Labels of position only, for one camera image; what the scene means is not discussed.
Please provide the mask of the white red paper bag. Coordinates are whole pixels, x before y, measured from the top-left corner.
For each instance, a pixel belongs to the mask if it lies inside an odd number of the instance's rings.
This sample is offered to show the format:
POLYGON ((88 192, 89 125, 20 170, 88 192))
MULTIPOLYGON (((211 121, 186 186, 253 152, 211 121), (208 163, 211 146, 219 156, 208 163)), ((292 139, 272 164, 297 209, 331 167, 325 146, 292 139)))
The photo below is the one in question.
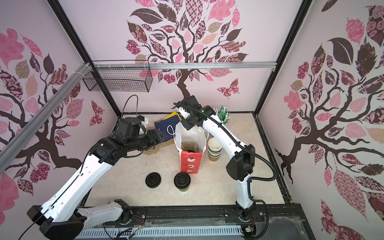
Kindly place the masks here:
POLYGON ((187 130, 181 122, 167 127, 168 134, 174 137, 179 153, 180 172, 197 174, 206 151, 208 135, 202 127, 193 126, 187 130))

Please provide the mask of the black cup lid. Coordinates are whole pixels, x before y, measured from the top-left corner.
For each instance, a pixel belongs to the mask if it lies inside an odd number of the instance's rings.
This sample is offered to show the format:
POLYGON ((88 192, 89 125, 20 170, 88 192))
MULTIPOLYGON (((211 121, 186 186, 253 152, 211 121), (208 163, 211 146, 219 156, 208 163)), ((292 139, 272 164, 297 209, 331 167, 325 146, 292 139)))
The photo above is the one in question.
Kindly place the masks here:
POLYGON ((199 146, 197 142, 185 141, 182 142, 182 150, 189 153, 199 153, 199 146))
POLYGON ((177 173, 174 177, 174 185, 180 188, 189 187, 191 184, 191 177, 188 173, 177 173))

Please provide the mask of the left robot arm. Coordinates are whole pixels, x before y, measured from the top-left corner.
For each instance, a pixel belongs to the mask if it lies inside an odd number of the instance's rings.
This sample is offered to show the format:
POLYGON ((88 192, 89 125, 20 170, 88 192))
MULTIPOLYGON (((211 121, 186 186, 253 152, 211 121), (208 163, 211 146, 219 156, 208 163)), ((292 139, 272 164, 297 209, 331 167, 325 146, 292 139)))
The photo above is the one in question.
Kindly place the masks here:
POLYGON ((116 129, 100 139, 88 151, 83 164, 63 187, 41 206, 32 206, 28 217, 40 227, 49 240, 73 240, 83 230, 107 222, 128 224, 132 208, 123 200, 92 208, 80 208, 83 198, 94 184, 128 153, 159 145, 166 134, 158 129, 147 130, 143 116, 119 120, 116 129))

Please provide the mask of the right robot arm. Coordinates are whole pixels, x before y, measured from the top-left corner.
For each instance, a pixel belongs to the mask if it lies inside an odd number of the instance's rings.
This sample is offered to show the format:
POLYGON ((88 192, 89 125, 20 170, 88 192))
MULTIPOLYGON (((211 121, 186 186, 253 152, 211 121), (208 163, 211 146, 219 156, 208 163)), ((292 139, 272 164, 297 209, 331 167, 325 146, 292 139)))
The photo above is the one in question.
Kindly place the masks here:
POLYGON ((230 130, 221 122, 216 112, 210 107, 202 107, 195 96, 190 96, 180 102, 174 103, 178 112, 182 115, 182 125, 188 131, 192 127, 202 127, 209 132, 223 147, 230 158, 226 166, 228 175, 236 182, 237 200, 236 206, 242 221, 253 218, 257 210, 256 200, 251 194, 251 182, 263 181, 272 182, 277 178, 276 168, 265 158, 256 154, 253 145, 246 145, 240 141, 230 130), (253 177, 253 168, 256 159, 265 163, 272 171, 272 176, 268 178, 253 177))

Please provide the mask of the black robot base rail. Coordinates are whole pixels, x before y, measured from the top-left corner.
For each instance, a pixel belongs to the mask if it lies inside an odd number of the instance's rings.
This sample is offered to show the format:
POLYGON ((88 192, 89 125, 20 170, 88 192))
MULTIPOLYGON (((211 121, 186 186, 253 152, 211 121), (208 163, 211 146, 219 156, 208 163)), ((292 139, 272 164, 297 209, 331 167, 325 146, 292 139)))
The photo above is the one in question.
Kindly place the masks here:
POLYGON ((132 219, 126 225, 107 222, 90 229, 102 227, 138 227, 141 229, 143 227, 239 226, 242 231, 240 237, 176 237, 158 240, 250 240, 257 235, 262 235, 263 240, 315 239, 310 224, 299 204, 257 205, 253 218, 248 221, 240 219, 236 205, 133 207, 132 212, 132 219))

